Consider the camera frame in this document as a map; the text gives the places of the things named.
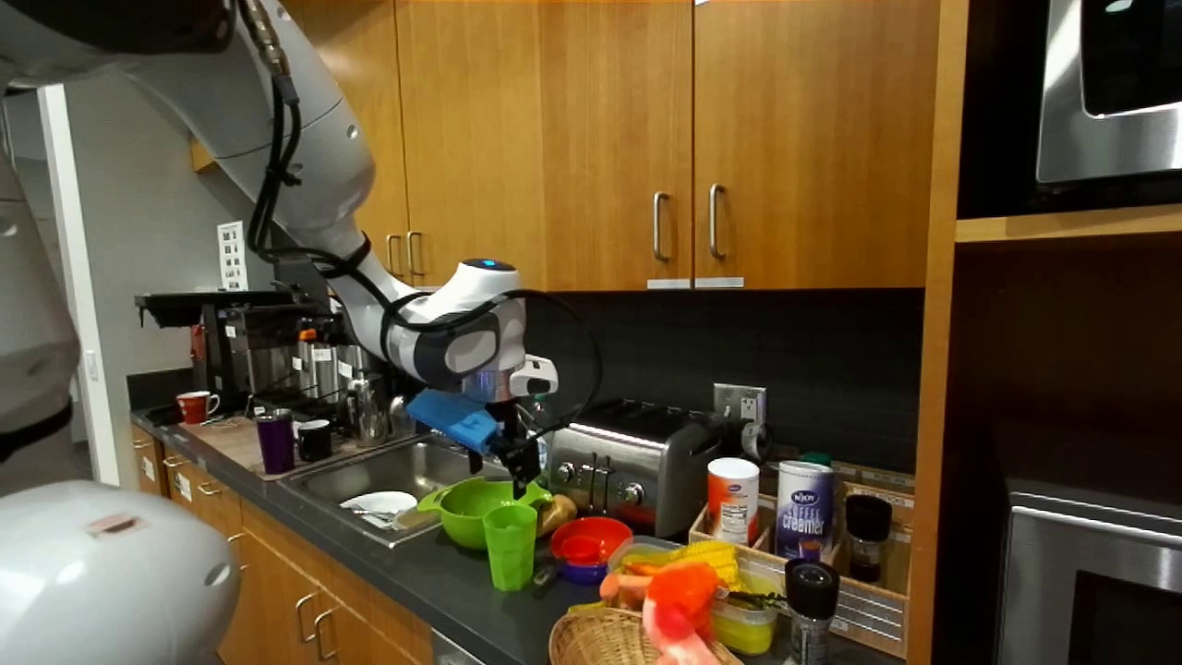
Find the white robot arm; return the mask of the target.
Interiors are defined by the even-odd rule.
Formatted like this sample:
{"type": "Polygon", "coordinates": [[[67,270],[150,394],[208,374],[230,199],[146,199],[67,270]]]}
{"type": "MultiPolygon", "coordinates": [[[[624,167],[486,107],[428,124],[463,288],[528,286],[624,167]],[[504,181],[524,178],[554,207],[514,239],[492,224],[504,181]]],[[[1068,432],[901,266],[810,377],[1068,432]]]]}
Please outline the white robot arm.
{"type": "Polygon", "coordinates": [[[540,448],[516,421],[537,388],[522,274],[463,260],[424,292],[359,230],[374,154],[326,58],[282,0],[3,0],[3,77],[122,74],[171,107],[250,199],[247,247],[327,279],[349,336],[418,384],[408,412],[528,483],[540,448]]]}

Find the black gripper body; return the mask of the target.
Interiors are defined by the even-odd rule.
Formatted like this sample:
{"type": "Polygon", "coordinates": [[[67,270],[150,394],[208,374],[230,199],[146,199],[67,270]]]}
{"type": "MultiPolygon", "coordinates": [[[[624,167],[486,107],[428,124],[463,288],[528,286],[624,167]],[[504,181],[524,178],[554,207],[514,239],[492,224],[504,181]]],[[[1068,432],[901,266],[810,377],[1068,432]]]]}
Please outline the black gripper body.
{"type": "Polygon", "coordinates": [[[544,354],[528,354],[504,374],[504,400],[492,406],[497,435],[492,454],[501,460],[511,481],[524,486],[540,473],[540,423],[544,403],[556,391],[556,367],[544,354]]]}

